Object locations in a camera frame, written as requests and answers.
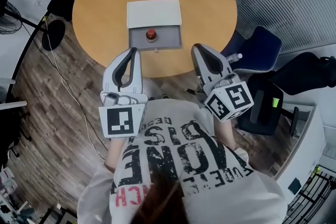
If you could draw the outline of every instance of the white t-shirt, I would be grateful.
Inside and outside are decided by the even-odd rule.
[[[179,180],[191,224],[282,223],[287,204],[277,183],[254,171],[242,149],[214,137],[212,115],[187,101],[147,103],[138,136],[127,139],[115,174],[100,167],[80,197],[78,223],[129,224],[159,168]]]

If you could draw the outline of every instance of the blue chair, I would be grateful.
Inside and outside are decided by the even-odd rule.
[[[258,26],[249,39],[234,32],[221,52],[225,57],[237,53],[243,58],[231,63],[233,71],[264,73],[273,69],[281,49],[281,40],[262,26]]]

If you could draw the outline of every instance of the electric fan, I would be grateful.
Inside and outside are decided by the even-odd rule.
[[[42,46],[45,50],[54,50],[62,41],[65,33],[65,24],[54,20],[48,24],[48,30],[22,18],[20,12],[8,0],[0,0],[0,34],[8,35],[18,32],[22,23],[28,24],[43,32]]]

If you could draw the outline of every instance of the round wooden table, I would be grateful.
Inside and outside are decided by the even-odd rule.
[[[75,0],[72,23],[76,37],[95,61],[107,67],[129,48],[127,2],[142,0]],[[237,22],[235,0],[180,0],[182,49],[142,51],[142,75],[168,77],[193,70],[191,47],[206,44],[222,51]]]

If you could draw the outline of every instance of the cable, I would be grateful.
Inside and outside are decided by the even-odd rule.
[[[24,28],[26,29],[26,31],[28,32],[28,34],[31,36],[30,32],[28,31],[28,29],[26,28],[26,26],[23,24]],[[38,47],[37,43],[35,42],[35,40],[33,39],[33,42],[35,44],[35,46],[38,48],[38,50],[48,59],[48,61],[50,62],[50,64],[58,71],[58,73],[60,74],[61,76],[61,82],[63,84],[63,86],[66,88],[66,90],[69,92],[70,96],[76,101],[76,103],[79,105],[79,107],[81,108],[82,110],[82,113],[84,115],[84,120],[85,120],[85,125],[86,125],[86,128],[87,128],[87,134],[88,134],[88,139],[96,153],[96,155],[102,160],[104,161],[103,157],[101,156],[101,154],[97,151],[96,147],[94,146],[91,138],[90,138],[90,132],[89,132],[89,127],[88,127],[88,123],[90,124],[92,130],[94,131],[94,134],[96,135],[97,139],[99,140],[99,142],[103,145],[103,147],[107,150],[106,146],[103,144],[103,142],[99,139],[95,129],[93,128],[93,125],[92,123],[87,119],[87,116],[86,116],[86,113],[85,113],[85,110],[83,108],[83,106],[80,104],[79,100],[77,99],[77,97],[75,96],[75,94],[73,93],[70,85],[69,85],[69,82],[64,78],[64,76],[61,74],[58,66],[57,66],[57,61],[56,61],[56,58],[55,58],[55,55],[54,55],[54,52],[52,51],[51,49],[51,43],[50,43],[50,39],[49,39],[49,34],[48,34],[48,24],[47,24],[47,21],[46,21],[46,27],[47,27],[47,37],[48,37],[48,41],[49,41],[49,46],[50,46],[50,50],[51,50],[51,53],[52,53],[52,56],[54,58],[54,61],[55,61],[55,65],[51,62],[51,60],[49,59],[49,57]]]
[[[55,198],[56,198],[56,200],[57,200],[58,203],[59,203],[59,200],[58,200],[56,194],[58,194],[58,195],[62,195],[63,197],[66,197],[69,201],[72,201],[74,204],[77,204],[77,203],[78,203],[78,202],[76,202],[76,201],[74,201],[74,200],[71,200],[70,198],[68,198],[67,196],[65,196],[65,195],[62,194],[62,193],[55,193],[54,195],[55,195]]]

